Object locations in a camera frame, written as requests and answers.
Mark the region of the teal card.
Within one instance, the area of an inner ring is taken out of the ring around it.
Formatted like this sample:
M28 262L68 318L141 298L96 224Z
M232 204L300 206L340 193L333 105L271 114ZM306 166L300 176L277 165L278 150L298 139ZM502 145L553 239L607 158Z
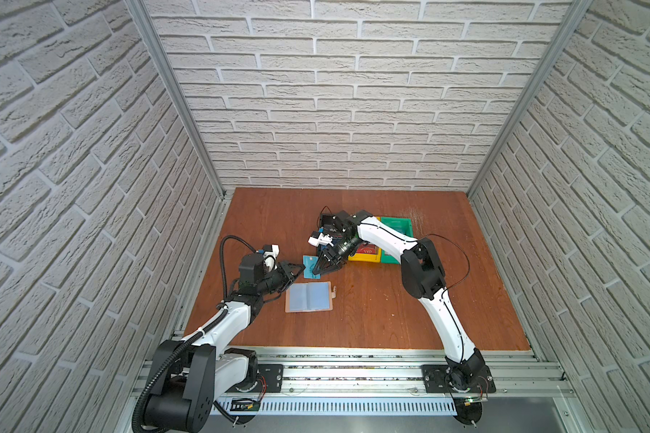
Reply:
M309 279L309 280L321 279L321 276L319 274L313 273L317 261L318 261L317 256L310 256L310 255L303 256L303 266L304 266L303 277L305 279Z

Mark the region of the tan leather card holder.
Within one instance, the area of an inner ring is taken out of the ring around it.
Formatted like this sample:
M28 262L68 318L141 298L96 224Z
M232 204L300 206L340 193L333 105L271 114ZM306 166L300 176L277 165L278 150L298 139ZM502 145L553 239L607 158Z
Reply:
M335 298L336 290L329 281L296 283L286 291L285 312L330 311Z

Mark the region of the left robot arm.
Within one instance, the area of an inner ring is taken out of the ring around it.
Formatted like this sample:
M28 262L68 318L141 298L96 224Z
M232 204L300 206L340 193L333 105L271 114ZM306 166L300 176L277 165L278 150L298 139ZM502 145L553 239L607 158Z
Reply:
M220 395L257 384L256 353L229 344L255 321L265 297L281 295L304 269L303 264L278 262L263 250L244 256L218 313L186 337L158 346L133 410L132 431L199 432Z

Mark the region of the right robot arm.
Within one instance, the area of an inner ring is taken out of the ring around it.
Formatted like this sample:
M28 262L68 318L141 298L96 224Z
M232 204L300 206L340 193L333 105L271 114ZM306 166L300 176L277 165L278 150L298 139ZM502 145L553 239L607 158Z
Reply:
M332 215L331 220L312 232L309 244L318 251L312 269L315 275L342 269L363 244L375 245L399 261L404 289L420 301L442 341L449 386L458 393L495 390L482 353L451 304L446 272L431 239L404 235L361 210L355 214L341 211Z

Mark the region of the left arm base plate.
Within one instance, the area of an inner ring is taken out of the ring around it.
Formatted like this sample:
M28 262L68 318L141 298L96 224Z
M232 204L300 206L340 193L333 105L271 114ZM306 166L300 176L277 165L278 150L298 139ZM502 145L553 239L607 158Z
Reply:
M259 364L254 376L234 385L230 393L280 393L282 391L285 367L282 364Z

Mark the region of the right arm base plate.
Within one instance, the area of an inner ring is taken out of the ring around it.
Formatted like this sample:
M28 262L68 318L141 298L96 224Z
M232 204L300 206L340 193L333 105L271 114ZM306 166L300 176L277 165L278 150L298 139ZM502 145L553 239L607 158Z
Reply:
M421 367L426 393L478 393L491 394L497 391L493 375L488 366L482 366L475 373L466 375L459 368L447 364L425 364Z

